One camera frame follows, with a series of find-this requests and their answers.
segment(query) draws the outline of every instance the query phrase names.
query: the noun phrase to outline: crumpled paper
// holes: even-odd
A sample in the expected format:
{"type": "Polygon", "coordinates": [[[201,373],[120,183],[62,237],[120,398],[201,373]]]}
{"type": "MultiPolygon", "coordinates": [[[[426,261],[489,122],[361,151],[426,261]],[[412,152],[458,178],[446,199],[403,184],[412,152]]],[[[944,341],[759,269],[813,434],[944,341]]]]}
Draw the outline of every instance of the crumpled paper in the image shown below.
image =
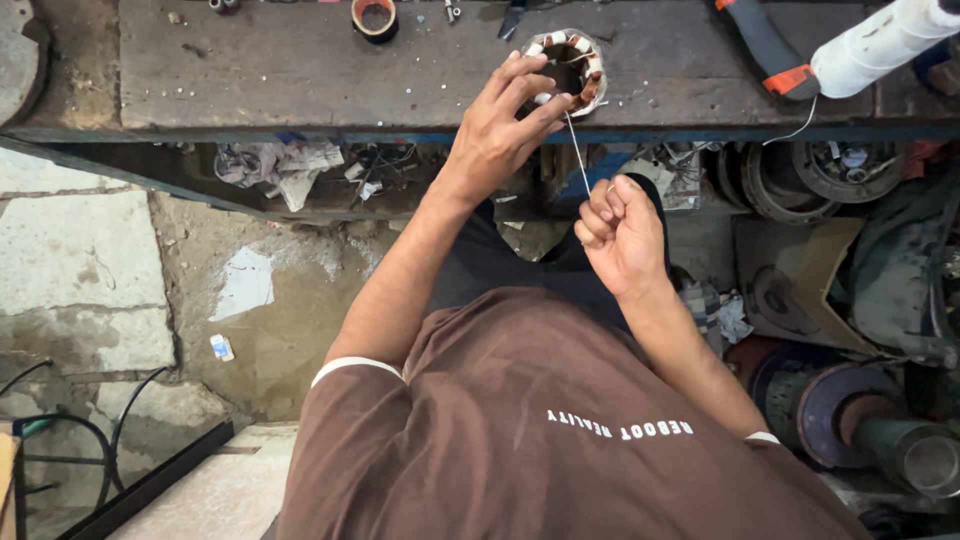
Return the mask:
{"type": "Polygon", "coordinates": [[[240,187],[260,182],[280,188],[290,211],[303,208],[320,173],[343,165],[340,147],[329,139],[310,142],[253,142],[217,145],[217,178],[240,187]]]}
{"type": "Polygon", "coordinates": [[[720,312],[717,314],[717,320],[720,322],[720,334],[733,344],[750,335],[754,331],[754,327],[744,322],[743,318],[745,316],[743,297],[736,292],[736,289],[731,290],[730,295],[720,305],[720,312]]]}

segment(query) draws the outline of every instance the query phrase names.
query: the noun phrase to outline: black tool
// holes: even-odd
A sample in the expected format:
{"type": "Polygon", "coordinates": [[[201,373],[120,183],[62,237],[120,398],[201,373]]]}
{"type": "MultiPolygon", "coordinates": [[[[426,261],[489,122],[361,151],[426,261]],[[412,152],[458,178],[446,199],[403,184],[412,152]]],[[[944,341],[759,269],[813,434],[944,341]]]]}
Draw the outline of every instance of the black tool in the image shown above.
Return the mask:
{"type": "Polygon", "coordinates": [[[500,32],[497,32],[496,36],[510,41],[510,37],[514,34],[516,26],[520,24],[520,19],[523,18],[526,11],[527,0],[510,0],[507,10],[503,13],[503,24],[500,25],[500,32]]]}
{"type": "Polygon", "coordinates": [[[820,93],[810,64],[783,38],[759,0],[716,0],[714,5],[767,91],[791,101],[820,93]]]}

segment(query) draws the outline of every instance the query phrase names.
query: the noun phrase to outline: left hand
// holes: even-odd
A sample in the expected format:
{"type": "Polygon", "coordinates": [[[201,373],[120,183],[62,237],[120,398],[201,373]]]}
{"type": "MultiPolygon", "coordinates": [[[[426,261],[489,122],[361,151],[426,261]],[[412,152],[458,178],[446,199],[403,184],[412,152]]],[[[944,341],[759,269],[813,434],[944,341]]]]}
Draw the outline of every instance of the left hand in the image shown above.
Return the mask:
{"type": "Polygon", "coordinates": [[[464,113],[450,157],[434,184],[465,203],[479,205],[514,174],[548,135],[564,128],[560,118],[573,104],[570,94],[554,96],[523,120],[516,112],[557,83],[534,72],[546,55],[521,57],[514,51],[498,67],[464,113]]]}

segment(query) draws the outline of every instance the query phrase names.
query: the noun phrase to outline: brown t-shirt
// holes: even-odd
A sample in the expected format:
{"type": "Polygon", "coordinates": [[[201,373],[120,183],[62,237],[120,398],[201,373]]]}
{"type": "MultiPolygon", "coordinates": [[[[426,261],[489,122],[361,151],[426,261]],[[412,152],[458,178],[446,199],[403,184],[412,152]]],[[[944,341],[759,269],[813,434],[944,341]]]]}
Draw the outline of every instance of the brown t-shirt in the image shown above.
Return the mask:
{"type": "Polygon", "coordinates": [[[278,538],[870,537],[780,444],[737,439],[545,290],[433,313],[406,372],[324,367],[278,538]]]}

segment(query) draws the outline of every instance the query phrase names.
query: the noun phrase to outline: man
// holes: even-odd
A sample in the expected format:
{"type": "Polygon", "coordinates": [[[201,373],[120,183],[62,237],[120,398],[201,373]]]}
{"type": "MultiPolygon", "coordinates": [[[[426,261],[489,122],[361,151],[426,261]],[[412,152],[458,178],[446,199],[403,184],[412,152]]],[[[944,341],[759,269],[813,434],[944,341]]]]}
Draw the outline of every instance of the man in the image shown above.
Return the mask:
{"type": "Polygon", "coordinates": [[[484,202],[572,103],[516,121],[554,87],[545,63],[514,52],[493,73],[353,302],[303,406],[278,537],[869,538],[697,332],[649,182],[597,183],[583,245],[547,264],[496,236],[484,202]]]}

